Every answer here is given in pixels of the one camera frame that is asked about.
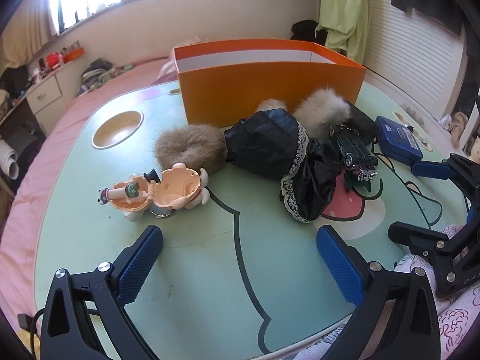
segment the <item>green table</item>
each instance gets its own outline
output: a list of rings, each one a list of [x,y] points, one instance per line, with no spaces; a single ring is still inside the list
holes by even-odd
[[[371,193],[362,188],[347,194],[340,181],[334,201],[313,225],[295,221],[285,210],[278,181],[230,165],[210,178],[213,199],[207,205],[167,219],[146,212],[130,223],[111,205],[98,204],[98,190],[131,173],[153,167],[160,171],[153,158],[155,138],[164,128],[186,123],[181,96],[169,95],[177,87],[177,82],[159,85],[155,89],[162,94],[153,99],[144,96],[152,88],[127,93],[104,105],[85,125],[42,225],[35,266],[37,308],[44,307],[57,269],[92,271],[102,261],[113,261],[154,224],[163,231],[164,249],[126,310],[157,356],[243,360],[279,350],[280,356],[330,331],[353,311],[316,250],[319,226],[332,224],[367,261],[392,269],[405,252],[387,237],[393,221],[430,224],[434,230],[465,222],[463,195],[450,181],[416,179],[406,165],[379,154]],[[394,119],[393,110],[404,114],[366,83],[357,106],[373,119]],[[140,128],[117,146],[94,149],[95,130],[128,109],[145,114]],[[438,161],[442,155],[434,147],[424,151],[424,159]],[[118,358],[100,321],[93,320],[107,354]]]

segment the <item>pink bed sheet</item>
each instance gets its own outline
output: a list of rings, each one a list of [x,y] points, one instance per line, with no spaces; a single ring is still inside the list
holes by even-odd
[[[18,329],[17,314],[34,315],[35,250],[50,193],[75,139],[89,117],[123,93],[150,86],[167,58],[127,71],[76,98],[45,141],[18,189],[0,241],[0,307]]]

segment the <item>blue plastic box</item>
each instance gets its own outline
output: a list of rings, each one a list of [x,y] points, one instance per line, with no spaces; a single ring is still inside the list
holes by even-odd
[[[383,116],[377,116],[375,122],[380,128],[378,144],[383,154],[409,166],[423,158],[422,151],[408,128]]]

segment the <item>scratch on table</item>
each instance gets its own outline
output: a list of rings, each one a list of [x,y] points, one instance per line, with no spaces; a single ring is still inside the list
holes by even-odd
[[[210,240],[211,240],[212,238],[214,238],[214,237],[217,237],[217,236],[220,236],[220,235],[226,234],[226,233],[233,233],[233,229],[232,229],[232,230],[228,230],[228,231],[224,231],[223,233],[218,233],[218,234],[215,234],[215,235],[211,235],[210,237],[208,237],[208,238],[206,238],[206,239],[203,239],[203,240],[201,240],[201,241],[198,241],[198,242],[192,242],[192,243],[189,243],[189,244],[181,244],[181,245],[174,245],[174,246],[167,246],[167,248],[179,248],[180,246],[188,246],[188,245],[201,244],[201,243],[210,241]]]

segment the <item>green cloth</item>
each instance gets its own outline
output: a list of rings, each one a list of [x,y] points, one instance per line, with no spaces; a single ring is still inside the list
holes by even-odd
[[[321,0],[317,30],[328,31],[325,47],[346,50],[346,56],[363,62],[368,32],[368,0]]]

